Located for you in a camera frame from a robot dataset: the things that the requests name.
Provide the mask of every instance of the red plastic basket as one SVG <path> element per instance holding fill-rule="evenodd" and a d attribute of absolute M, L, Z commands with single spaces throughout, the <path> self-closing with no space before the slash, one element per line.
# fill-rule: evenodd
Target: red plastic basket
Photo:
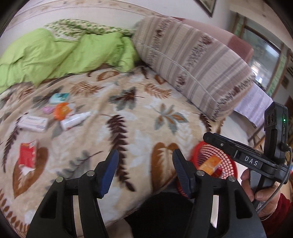
<path fill-rule="evenodd" d="M 193 155 L 190 161 L 195 165 L 197 169 L 212 155 L 218 156 L 222 162 L 220 164 L 220 168 L 222 169 L 222 175 L 220 176 L 221 179 L 226 179 L 228 176 L 234 176 L 235 178 L 238 177 L 237 167 L 235 162 L 225 154 L 220 149 L 205 143 L 204 141 L 197 144 L 193 149 Z M 178 191 L 185 197 L 187 195 L 182 191 L 181 185 L 177 180 L 177 188 Z"/>

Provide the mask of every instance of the green cloth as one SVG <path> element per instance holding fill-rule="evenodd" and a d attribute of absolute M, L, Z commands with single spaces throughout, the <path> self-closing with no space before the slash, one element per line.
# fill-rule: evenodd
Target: green cloth
<path fill-rule="evenodd" d="M 66 28 L 57 23 L 60 21 L 71 25 Z M 127 29 L 105 31 L 109 27 L 85 21 L 80 25 L 80 20 L 73 20 L 74 24 L 70 20 L 60 21 L 27 33 L 8 47 L 0 59 L 0 93 L 16 83 L 32 82 L 38 86 L 45 79 L 84 73 L 103 63 L 127 72 L 139 60 L 131 39 L 124 36 L 127 32 L 131 35 Z M 74 28 L 76 24 L 84 27 L 82 34 L 80 28 Z"/>

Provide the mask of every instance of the metal screw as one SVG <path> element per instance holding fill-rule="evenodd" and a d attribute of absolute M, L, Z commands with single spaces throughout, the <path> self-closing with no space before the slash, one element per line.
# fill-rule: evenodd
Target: metal screw
<path fill-rule="evenodd" d="M 197 171 L 196 171 L 196 174 L 197 174 L 198 176 L 204 176 L 204 175 L 205 175 L 205 172 L 202 171 L 202 170 L 197 170 Z"/>
<path fill-rule="evenodd" d="M 229 176 L 228 179 L 231 182 L 235 182 L 236 181 L 236 178 L 234 176 Z"/>
<path fill-rule="evenodd" d="M 62 182 L 62 181 L 63 181 L 63 177 L 61 177 L 61 176 L 58 177 L 58 178 L 56 179 L 56 182 L 57 182 L 57 183 L 60 183 L 60 182 Z"/>
<path fill-rule="evenodd" d="M 91 177 L 95 175 L 95 172 L 93 170 L 90 170 L 90 171 L 87 171 L 86 175 Z"/>

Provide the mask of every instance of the lavender cloth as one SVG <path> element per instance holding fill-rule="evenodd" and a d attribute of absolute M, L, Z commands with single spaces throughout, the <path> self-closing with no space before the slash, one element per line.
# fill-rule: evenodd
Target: lavender cloth
<path fill-rule="evenodd" d="M 260 127 L 264 123 L 265 110 L 273 100 L 256 84 L 253 84 L 234 111 L 247 117 L 254 125 Z"/>

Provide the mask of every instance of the black pants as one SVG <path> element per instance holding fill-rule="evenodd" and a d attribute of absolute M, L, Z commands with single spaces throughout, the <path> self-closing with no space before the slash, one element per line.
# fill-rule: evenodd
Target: black pants
<path fill-rule="evenodd" d="M 175 193 L 152 196 L 139 210 L 125 218 L 134 238 L 182 238 L 193 204 Z M 216 236 L 210 225 L 209 238 Z"/>

